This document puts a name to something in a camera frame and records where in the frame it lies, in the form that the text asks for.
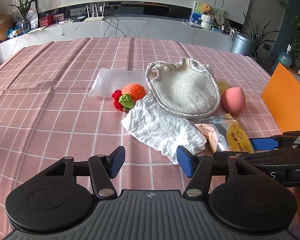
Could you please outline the yellow snack packet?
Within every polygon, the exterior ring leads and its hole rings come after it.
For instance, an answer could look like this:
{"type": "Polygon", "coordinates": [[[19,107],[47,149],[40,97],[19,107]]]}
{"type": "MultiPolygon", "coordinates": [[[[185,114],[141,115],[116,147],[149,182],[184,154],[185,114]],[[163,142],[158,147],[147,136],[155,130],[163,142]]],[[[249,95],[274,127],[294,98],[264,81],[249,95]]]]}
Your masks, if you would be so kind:
{"type": "Polygon", "coordinates": [[[254,153],[254,147],[231,114],[213,116],[194,122],[194,125],[206,137],[213,153],[223,151],[254,153]]]}

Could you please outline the pink makeup sponge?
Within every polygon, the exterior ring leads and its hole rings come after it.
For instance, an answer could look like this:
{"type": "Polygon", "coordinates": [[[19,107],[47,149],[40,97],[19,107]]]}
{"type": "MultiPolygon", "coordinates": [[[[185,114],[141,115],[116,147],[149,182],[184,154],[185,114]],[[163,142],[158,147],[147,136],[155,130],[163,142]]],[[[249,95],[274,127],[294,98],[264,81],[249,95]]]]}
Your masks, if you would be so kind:
{"type": "Polygon", "coordinates": [[[240,87],[226,89],[221,96],[221,106],[230,114],[239,114],[245,109],[247,100],[240,87]]]}

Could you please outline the cream drawstring pouch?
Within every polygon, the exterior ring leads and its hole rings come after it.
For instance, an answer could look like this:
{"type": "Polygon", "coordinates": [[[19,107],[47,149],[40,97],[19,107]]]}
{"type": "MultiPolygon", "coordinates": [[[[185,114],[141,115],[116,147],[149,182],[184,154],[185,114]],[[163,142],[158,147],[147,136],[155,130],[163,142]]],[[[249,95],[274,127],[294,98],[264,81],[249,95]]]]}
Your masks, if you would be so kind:
{"type": "Polygon", "coordinates": [[[145,79],[159,106],[173,116],[202,120],[220,105],[221,93],[212,68],[195,59],[149,63],[145,79]]]}

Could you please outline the white cloth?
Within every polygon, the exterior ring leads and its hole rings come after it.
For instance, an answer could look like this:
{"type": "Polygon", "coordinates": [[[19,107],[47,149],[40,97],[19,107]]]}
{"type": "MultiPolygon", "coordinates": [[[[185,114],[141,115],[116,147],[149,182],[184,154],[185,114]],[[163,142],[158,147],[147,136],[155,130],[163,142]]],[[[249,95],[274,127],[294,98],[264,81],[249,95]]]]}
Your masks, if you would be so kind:
{"type": "Polygon", "coordinates": [[[207,143],[206,137],[192,122],[167,113],[151,93],[136,102],[121,124],[131,136],[161,152],[174,165],[178,164],[178,146],[197,154],[207,143]]]}

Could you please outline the orange crochet strawberry toy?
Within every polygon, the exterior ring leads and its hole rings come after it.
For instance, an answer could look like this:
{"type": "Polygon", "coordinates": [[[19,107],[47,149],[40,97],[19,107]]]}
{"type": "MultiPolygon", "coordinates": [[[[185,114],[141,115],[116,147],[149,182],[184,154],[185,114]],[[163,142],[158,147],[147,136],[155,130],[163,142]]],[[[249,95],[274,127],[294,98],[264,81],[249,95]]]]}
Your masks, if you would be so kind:
{"type": "Polygon", "coordinates": [[[130,83],[111,95],[114,107],[122,112],[129,112],[136,102],[146,95],[145,88],[137,83],[130,83]]]}

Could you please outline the orange storage box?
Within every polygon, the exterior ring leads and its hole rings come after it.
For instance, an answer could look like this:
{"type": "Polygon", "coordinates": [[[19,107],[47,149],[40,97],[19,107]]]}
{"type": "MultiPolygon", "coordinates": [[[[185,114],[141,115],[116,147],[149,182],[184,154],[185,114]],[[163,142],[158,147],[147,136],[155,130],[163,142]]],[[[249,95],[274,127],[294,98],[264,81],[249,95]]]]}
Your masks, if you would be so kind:
{"type": "Polygon", "coordinates": [[[281,132],[300,131],[300,75],[282,64],[261,95],[281,132]]]}

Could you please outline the blue water bottle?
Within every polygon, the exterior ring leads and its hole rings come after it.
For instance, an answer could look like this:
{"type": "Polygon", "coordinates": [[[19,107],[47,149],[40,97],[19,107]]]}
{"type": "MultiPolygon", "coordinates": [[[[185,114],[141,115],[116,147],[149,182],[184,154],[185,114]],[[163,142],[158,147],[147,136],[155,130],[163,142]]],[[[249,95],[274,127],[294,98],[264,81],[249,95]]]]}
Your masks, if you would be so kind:
{"type": "Polygon", "coordinates": [[[290,67],[292,64],[292,59],[290,55],[292,46],[289,44],[286,51],[281,51],[277,57],[278,63],[281,63],[285,67],[290,67]]]}

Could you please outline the pink checkered tablecloth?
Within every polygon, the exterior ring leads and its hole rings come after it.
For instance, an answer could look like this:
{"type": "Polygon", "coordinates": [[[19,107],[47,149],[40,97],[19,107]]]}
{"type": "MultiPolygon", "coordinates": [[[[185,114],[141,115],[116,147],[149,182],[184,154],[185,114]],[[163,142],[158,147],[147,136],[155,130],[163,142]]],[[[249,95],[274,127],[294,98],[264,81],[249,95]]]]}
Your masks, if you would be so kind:
{"type": "Polygon", "coordinates": [[[67,155],[86,161],[124,146],[125,163],[113,180],[117,191],[184,190],[188,179],[179,166],[130,136],[111,99],[89,96],[102,68],[144,71],[151,62],[182,58],[208,64],[218,81],[244,91],[247,106],[236,119],[249,137],[280,133],[261,98],[270,76],[249,57],[142,38],[83,38],[21,49],[0,66],[0,239],[10,232],[8,194],[67,155]]]}

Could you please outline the grey metal trash bin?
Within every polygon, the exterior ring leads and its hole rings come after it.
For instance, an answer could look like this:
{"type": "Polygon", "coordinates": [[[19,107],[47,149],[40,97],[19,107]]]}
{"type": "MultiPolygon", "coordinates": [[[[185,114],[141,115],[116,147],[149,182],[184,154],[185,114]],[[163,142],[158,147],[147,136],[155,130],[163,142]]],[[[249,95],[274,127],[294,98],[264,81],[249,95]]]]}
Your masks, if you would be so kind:
{"type": "Polygon", "coordinates": [[[232,36],[231,53],[251,56],[254,50],[255,40],[242,33],[235,33],[232,36]]]}

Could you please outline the potted leafy floor plant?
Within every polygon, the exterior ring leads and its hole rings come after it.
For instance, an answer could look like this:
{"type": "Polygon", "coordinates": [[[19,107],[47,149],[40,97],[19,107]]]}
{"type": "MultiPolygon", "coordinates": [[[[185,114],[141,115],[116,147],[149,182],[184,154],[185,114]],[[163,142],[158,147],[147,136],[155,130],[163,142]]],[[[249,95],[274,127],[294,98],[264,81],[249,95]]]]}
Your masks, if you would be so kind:
{"type": "Polygon", "coordinates": [[[252,57],[254,59],[257,59],[258,51],[260,46],[264,45],[267,42],[274,43],[275,40],[273,38],[268,38],[270,34],[278,33],[278,30],[272,30],[268,31],[267,27],[271,24],[272,20],[269,20],[264,27],[260,27],[258,23],[254,24],[249,13],[246,14],[243,13],[243,16],[245,18],[245,23],[248,26],[248,32],[244,32],[243,34],[246,34],[250,39],[254,41],[254,48],[252,51],[252,57]]]}

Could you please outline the white mesh towel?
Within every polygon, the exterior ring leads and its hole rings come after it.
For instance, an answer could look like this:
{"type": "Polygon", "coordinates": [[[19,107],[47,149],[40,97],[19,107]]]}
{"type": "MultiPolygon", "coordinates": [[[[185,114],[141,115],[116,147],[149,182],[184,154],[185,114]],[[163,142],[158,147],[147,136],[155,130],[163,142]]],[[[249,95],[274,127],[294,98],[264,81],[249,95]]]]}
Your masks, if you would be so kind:
{"type": "Polygon", "coordinates": [[[146,92],[149,91],[143,71],[102,68],[96,76],[89,96],[111,98],[116,90],[121,90],[130,83],[142,85],[146,92]]]}

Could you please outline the teddy bear figurine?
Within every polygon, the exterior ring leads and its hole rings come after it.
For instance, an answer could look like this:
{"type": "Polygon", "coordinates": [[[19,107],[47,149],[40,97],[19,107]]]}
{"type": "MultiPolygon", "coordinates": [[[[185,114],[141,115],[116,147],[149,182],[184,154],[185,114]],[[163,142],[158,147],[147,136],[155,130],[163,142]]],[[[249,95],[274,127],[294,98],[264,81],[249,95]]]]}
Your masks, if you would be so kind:
{"type": "Polygon", "coordinates": [[[215,17],[212,14],[212,7],[209,4],[202,4],[200,6],[201,15],[201,27],[206,30],[211,30],[212,24],[214,23],[215,17]]]}

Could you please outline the green plant in glass vase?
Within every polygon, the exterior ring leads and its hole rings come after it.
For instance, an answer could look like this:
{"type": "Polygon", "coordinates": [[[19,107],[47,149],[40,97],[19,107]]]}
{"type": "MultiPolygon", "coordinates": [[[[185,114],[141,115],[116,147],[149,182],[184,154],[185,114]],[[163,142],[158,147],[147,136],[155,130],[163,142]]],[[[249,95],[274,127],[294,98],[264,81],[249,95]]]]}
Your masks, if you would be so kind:
{"type": "Polygon", "coordinates": [[[34,1],[35,0],[18,0],[17,4],[10,4],[10,6],[17,8],[22,16],[21,31],[23,34],[26,34],[31,30],[30,20],[27,18],[27,16],[34,1]]]}

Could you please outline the red box on cabinet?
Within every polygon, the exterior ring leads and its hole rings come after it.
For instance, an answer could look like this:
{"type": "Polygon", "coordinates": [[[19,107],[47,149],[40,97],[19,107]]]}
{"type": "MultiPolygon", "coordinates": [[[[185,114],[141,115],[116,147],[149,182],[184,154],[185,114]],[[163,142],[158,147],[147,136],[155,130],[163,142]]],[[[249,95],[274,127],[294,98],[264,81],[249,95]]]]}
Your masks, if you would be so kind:
{"type": "Polygon", "coordinates": [[[39,19],[40,27],[47,27],[53,24],[53,17],[51,15],[39,19]]]}

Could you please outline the white marble tv cabinet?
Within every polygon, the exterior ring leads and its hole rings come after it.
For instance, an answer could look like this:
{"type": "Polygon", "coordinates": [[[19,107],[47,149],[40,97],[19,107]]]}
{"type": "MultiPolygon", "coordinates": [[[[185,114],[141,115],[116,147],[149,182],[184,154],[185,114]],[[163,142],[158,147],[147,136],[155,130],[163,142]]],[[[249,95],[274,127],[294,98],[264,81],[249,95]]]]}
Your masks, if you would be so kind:
{"type": "Polygon", "coordinates": [[[51,41],[93,37],[133,37],[174,40],[229,51],[232,38],[215,31],[198,29],[183,21],[151,17],[108,17],[104,21],[54,24],[0,43],[0,64],[23,47],[51,41]]]}

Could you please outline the white wifi router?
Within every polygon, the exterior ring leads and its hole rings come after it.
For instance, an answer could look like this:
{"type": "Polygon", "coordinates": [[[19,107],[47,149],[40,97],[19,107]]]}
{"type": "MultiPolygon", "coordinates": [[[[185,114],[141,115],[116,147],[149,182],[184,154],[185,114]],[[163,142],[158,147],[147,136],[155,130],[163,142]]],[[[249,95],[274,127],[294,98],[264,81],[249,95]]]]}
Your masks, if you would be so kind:
{"type": "Polygon", "coordinates": [[[97,4],[92,4],[91,7],[86,6],[87,16],[84,22],[95,22],[104,20],[104,9],[105,4],[102,6],[97,6],[97,4]]]}

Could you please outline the gold round vase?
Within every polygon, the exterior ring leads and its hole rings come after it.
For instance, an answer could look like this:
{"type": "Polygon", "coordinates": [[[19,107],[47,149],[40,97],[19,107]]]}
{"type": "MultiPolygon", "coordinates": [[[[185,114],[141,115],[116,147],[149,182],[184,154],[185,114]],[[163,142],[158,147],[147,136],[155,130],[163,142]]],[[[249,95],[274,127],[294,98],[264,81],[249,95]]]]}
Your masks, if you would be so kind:
{"type": "Polygon", "coordinates": [[[9,29],[14,28],[14,19],[11,15],[0,18],[0,41],[7,40],[6,33],[9,29]]]}

